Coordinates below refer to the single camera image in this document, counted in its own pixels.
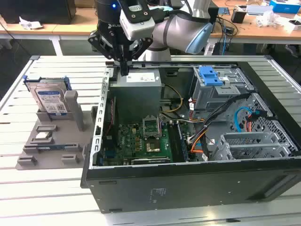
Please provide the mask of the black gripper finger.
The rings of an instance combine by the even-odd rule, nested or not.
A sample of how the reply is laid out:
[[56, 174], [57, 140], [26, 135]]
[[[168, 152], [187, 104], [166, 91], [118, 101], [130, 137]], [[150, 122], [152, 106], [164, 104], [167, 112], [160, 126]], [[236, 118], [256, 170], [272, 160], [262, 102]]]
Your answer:
[[126, 48], [126, 75], [129, 73], [130, 61], [137, 60], [152, 43], [152, 38], [142, 38], [137, 41], [137, 45], [132, 50], [129, 47]]
[[118, 44], [117, 34], [111, 31], [109, 32], [109, 38], [111, 40], [107, 40], [98, 30], [95, 30], [90, 34], [88, 42], [107, 59], [113, 59], [116, 62], [115, 64], [119, 66], [120, 74], [126, 75], [126, 61], [123, 50]]

